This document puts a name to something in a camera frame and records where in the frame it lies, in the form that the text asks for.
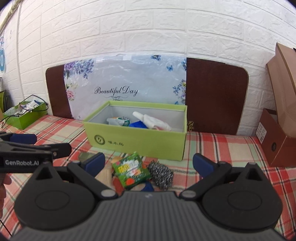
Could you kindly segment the person's left hand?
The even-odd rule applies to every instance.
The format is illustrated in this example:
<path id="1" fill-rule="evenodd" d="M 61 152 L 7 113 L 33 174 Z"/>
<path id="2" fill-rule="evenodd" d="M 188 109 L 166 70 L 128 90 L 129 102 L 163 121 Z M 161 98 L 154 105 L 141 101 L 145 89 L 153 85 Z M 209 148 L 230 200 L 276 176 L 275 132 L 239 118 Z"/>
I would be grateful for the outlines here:
<path id="1" fill-rule="evenodd" d="M 0 217 L 3 217 L 4 200 L 6 198 L 6 185 L 10 185 L 12 182 L 11 177 L 5 174 L 3 182 L 0 188 Z"/>

